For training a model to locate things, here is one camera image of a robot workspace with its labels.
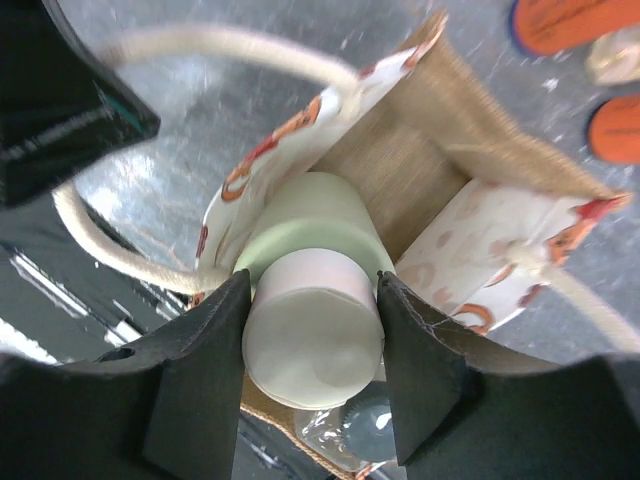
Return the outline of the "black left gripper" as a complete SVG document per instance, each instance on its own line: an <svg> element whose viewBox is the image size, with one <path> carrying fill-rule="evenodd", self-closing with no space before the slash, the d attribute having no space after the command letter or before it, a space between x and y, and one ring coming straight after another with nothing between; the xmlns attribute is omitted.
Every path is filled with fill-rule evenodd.
<svg viewBox="0 0 640 480"><path fill-rule="evenodd" d="M159 128L159 116L84 45L58 2L2 2L2 207L51 191Z"/></svg>

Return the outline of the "white cap cream bottle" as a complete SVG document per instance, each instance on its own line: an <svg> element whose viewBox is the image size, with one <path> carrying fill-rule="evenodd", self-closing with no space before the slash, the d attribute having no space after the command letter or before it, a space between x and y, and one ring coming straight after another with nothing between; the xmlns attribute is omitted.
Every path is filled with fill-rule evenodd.
<svg viewBox="0 0 640 480"><path fill-rule="evenodd" d="M373 380L384 344L374 285L394 267L346 180L310 172L287 183L235 268L250 273L242 354L260 391L288 407L322 410Z"/></svg>

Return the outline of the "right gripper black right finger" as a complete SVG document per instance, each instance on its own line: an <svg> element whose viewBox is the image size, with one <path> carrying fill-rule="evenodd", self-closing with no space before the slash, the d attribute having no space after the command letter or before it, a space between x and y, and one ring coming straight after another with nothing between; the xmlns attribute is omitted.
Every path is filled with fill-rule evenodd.
<svg viewBox="0 0 640 480"><path fill-rule="evenodd" d="M399 463L411 479L635 479L639 358L566 366L501 346L378 279Z"/></svg>

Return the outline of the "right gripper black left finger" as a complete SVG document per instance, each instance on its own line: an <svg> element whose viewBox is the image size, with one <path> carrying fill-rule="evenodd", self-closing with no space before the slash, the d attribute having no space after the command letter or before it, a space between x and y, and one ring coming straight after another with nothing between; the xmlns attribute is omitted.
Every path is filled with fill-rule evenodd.
<svg viewBox="0 0 640 480"><path fill-rule="evenodd" d="M251 305L247 271L94 361L1 357L5 479L228 479Z"/></svg>

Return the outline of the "square clear dark-cap bottle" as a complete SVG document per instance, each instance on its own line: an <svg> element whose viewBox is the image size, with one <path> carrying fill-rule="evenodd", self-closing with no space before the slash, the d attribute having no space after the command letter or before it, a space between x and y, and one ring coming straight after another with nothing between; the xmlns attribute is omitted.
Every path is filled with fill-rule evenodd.
<svg viewBox="0 0 640 480"><path fill-rule="evenodd" d="M371 382L339 407L296 411L294 431L313 452L349 473L396 459L390 398L384 381Z"/></svg>

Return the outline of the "printed canvas tote bag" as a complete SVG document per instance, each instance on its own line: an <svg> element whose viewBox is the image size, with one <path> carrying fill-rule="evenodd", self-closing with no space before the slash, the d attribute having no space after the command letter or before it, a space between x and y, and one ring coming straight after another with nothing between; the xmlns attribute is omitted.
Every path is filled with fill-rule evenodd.
<svg viewBox="0 0 640 480"><path fill-rule="evenodd" d="M445 24L445 16L433 17L412 46L364 71L233 27L127 33L98 55L112 69L162 56L223 55L317 81L323 90L227 175L205 214L193 271L113 242L72 181L52 193L61 220L100 263L188 295L191 310L233 274L247 271L250 280L235 265L274 195L305 173L328 173L356 189L393 263L377 274L376 306L378 279L388 272L456 323L513 351L562 366L606 354L639 358L638 333L563 269L568 253L627 195L522 133L449 48ZM341 479L368 472L349 473L296 437L301 409L271 399L249 378L243 333L240 411L276 427ZM384 331L371 382L387 384L385 338Z"/></svg>

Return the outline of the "clear yellow liquid bottle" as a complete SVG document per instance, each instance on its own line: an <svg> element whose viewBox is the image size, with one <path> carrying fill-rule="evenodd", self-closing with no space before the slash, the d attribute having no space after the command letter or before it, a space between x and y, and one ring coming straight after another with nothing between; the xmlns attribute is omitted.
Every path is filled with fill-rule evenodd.
<svg viewBox="0 0 640 480"><path fill-rule="evenodd" d="M596 85L620 85L639 80L639 25L597 39L585 60L589 78Z"/></svg>

